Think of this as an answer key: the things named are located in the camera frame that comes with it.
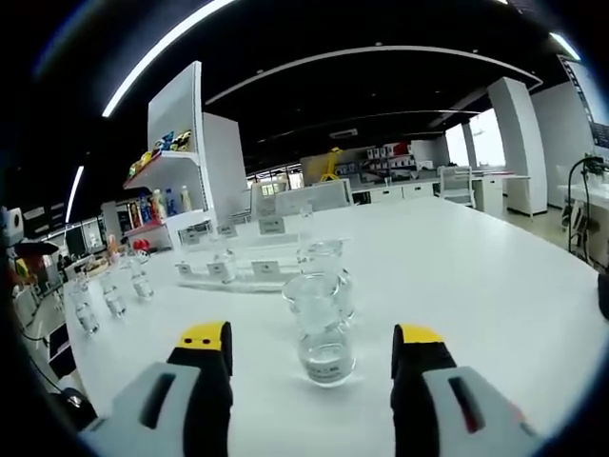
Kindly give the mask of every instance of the black ceiling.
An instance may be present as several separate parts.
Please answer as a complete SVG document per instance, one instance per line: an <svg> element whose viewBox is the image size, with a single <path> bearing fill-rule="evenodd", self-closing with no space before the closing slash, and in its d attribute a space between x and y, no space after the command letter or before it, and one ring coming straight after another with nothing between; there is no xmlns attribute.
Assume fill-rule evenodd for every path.
<svg viewBox="0 0 609 457"><path fill-rule="evenodd" d="M475 52L534 72L541 89L564 81L547 30L495 0L239 0L214 14L150 65L109 119L106 103L142 55L200 0L40 2L21 60L34 75L19 106L19 155L9 175L10 202L24 207L67 201L85 165L73 220L121 198L128 166L146 148L147 102L193 60L203 64L207 101L259 70L332 51L426 46ZM44 46L43 37L51 46ZM509 76L501 66L420 51L392 50L332 57L267 76L210 103L206 110L240 123L246 167L253 171L350 147L422 138L462 122L431 127L471 92ZM489 108L483 97L472 110ZM335 142L328 133L358 129Z"/></svg>

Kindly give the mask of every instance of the yellow figure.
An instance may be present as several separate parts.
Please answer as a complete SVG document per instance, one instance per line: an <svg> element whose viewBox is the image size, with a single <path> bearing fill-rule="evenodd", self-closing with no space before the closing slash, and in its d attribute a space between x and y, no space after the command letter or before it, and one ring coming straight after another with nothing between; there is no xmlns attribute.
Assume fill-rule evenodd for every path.
<svg viewBox="0 0 609 457"><path fill-rule="evenodd" d="M336 162L339 159L339 154L342 154L343 150L340 148L332 148L330 152L327 154L327 170L322 175L322 179L320 182L330 181L332 179L339 179L339 177L334 174L334 168L336 167Z"/></svg>

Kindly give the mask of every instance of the white shelf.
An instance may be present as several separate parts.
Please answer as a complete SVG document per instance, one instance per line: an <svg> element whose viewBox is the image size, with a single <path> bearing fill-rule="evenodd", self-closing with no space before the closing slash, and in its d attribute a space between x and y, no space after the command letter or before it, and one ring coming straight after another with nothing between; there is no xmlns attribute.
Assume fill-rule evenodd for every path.
<svg viewBox="0 0 609 457"><path fill-rule="evenodd" d="M163 150L148 162L142 169L131 176L123 184L123 189L148 188L165 190L175 187L183 176L195 170L198 172L199 154Z"/></svg>

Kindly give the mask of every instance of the white cabinet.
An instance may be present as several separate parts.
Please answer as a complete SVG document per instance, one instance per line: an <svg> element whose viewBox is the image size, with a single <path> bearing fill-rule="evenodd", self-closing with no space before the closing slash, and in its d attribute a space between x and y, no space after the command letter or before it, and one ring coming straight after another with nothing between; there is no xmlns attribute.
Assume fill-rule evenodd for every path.
<svg viewBox="0 0 609 457"><path fill-rule="evenodd" d="M411 200L413 198L421 197L433 197L434 196L434 185L431 183L425 184L409 184L402 187L403 198L405 200Z"/></svg>
<svg viewBox="0 0 609 457"><path fill-rule="evenodd" d="M503 180L485 176L480 181L474 181L474 198L476 209L491 216L503 216Z"/></svg>
<svg viewBox="0 0 609 457"><path fill-rule="evenodd" d="M370 191L370 203L393 202L402 199L402 188L392 187Z"/></svg>

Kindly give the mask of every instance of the ceiling light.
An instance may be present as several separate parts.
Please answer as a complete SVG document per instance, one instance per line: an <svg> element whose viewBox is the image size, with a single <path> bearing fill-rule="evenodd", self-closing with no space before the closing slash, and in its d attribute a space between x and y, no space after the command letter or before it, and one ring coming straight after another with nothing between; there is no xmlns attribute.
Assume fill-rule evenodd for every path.
<svg viewBox="0 0 609 457"><path fill-rule="evenodd" d="M569 43L567 43L567 40L562 38L561 35L558 35L557 33L550 33L550 36L554 38L556 42L571 55L571 57L573 57L575 60L581 60L580 55L573 49L573 47Z"/></svg>
<svg viewBox="0 0 609 457"><path fill-rule="evenodd" d="M78 188L78 183L80 182L80 177L83 175L83 170L85 167L82 165L76 171L76 177L74 178L74 184L72 184L72 191L69 193L68 200L68 212L66 213L66 224L69 220L69 214L72 212L72 203L74 202L74 195L76 194L76 188Z"/></svg>
<svg viewBox="0 0 609 457"><path fill-rule="evenodd" d="M119 88L114 92L112 98L108 102L106 109L102 113L104 117L110 117L112 112L116 109L121 99L125 96L127 91L133 86L135 80L140 77L140 75L144 72L144 70L152 63L154 59L156 59L161 52L163 52L168 46L173 44L178 38L180 38L184 33L192 29L198 23L203 21L209 15L213 14L217 10L222 9L226 5L231 4L235 0L213 0L212 2L207 3L204 7L193 12L189 17L187 17L180 24L175 26L172 30L169 31L167 35L165 35L161 40L152 47L151 50L147 52L147 54L138 62L138 64L133 68L131 73L127 76L123 84L119 86Z"/></svg>

